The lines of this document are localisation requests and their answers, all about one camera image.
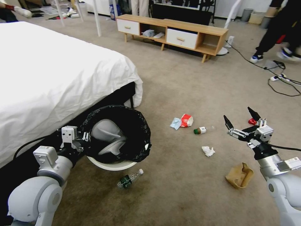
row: black garbage bag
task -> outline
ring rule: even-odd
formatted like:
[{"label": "black garbage bag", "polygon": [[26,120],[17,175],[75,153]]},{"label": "black garbage bag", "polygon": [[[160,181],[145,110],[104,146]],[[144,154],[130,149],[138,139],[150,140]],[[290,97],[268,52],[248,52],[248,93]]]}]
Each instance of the black garbage bag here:
[{"label": "black garbage bag", "polygon": [[[100,150],[110,145],[91,136],[92,129],[101,120],[111,120],[126,137],[124,145],[119,149],[120,154],[105,153]],[[142,113],[123,105],[109,105],[91,112],[81,126],[82,132],[90,134],[90,147],[86,155],[101,163],[112,163],[118,160],[141,162],[150,153],[151,130]]]}]

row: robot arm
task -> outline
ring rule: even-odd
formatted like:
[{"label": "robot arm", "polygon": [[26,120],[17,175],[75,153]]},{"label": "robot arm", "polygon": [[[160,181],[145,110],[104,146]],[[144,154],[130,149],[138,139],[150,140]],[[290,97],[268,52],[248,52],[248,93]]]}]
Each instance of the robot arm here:
[{"label": "robot arm", "polygon": [[266,119],[249,108],[249,112],[256,120],[256,125],[238,130],[233,127],[229,119],[224,116],[227,134],[241,141],[247,142],[260,165],[260,172],[267,181],[267,188],[274,197],[280,211],[281,226],[301,225],[301,211],[294,207],[301,207],[301,178],[288,172],[301,168],[298,157],[282,160],[278,152],[268,144],[273,129],[267,125]]},{"label": "robot arm", "polygon": [[62,128],[61,151],[40,146],[34,156],[40,164],[38,176],[16,187],[8,198],[8,215],[14,218],[12,226],[51,226],[54,213],[62,199],[62,187],[66,184],[71,168],[84,155],[88,134],[78,139],[77,128]]}]

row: shoe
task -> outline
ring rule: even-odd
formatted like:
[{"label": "shoe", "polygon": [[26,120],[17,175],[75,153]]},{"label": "shoe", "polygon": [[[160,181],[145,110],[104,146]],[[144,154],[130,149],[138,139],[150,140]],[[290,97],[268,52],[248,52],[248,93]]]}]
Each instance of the shoe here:
[{"label": "shoe", "polygon": [[251,63],[257,63],[259,61],[262,61],[263,60],[263,55],[256,55],[254,54],[251,59],[250,59],[250,62]]},{"label": "shoe", "polygon": [[31,16],[32,16],[32,13],[27,9],[22,9],[19,6],[14,6],[13,8],[16,13],[18,13],[22,16],[25,16],[27,18],[31,18]]},{"label": "shoe", "polygon": [[281,48],[281,51],[277,53],[277,57],[283,59],[283,60],[290,60],[294,62],[300,62],[301,61],[301,56],[293,53],[290,51],[288,48]]},{"label": "shoe", "polygon": [[156,35],[154,36],[154,38],[162,38],[164,35],[165,35],[165,33],[160,32],[159,34],[156,34]]}]

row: white drawer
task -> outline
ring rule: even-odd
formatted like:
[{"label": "white drawer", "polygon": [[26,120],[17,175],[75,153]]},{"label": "white drawer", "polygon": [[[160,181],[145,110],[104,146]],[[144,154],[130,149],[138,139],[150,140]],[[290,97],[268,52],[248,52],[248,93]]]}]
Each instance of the white drawer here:
[{"label": "white drawer", "polygon": [[117,19],[117,27],[118,31],[133,35],[140,35],[138,22]]},{"label": "white drawer", "polygon": [[192,34],[185,31],[178,31],[178,30],[173,30],[168,28],[166,42],[178,46],[183,46],[189,49],[195,49],[197,37],[198,37],[197,34]]}]

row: white chair leg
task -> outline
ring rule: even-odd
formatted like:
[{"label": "white chair leg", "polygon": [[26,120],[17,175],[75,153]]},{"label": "white chair leg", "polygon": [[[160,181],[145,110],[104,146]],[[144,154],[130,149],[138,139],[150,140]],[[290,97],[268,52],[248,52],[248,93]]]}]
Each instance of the white chair leg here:
[{"label": "white chair leg", "polygon": [[61,11],[61,7],[60,7],[60,4],[59,4],[59,1],[58,0],[54,0],[54,2],[55,2],[55,5],[56,5],[56,8],[57,8],[57,11],[59,11],[61,23],[62,23],[63,27],[65,27],[64,18],[63,18],[63,14],[62,14],[62,11]]},{"label": "white chair leg", "polygon": [[84,22],[84,18],[83,18],[83,16],[82,16],[82,10],[81,10],[81,8],[79,7],[79,2],[78,2],[78,0],[75,0],[75,5],[76,5],[77,11],[78,11],[78,13],[79,13],[79,16],[81,17],[82,22]]},{"label": "white chair leg", "polygon": [[113,8],[114,8],[114,14],[115,14],[115,21],[116,21],[116,18],[118,17],[116,0],[113,0]]},{"label": "white chair leg", "polygon": [[93,9],[94,9],[94,16],[95,16],[95,21],[96,21],[97,33],[98,33],[98,37],[100,37],[101,36],[101,30],[100,30],[96,0],[93,0]]}]

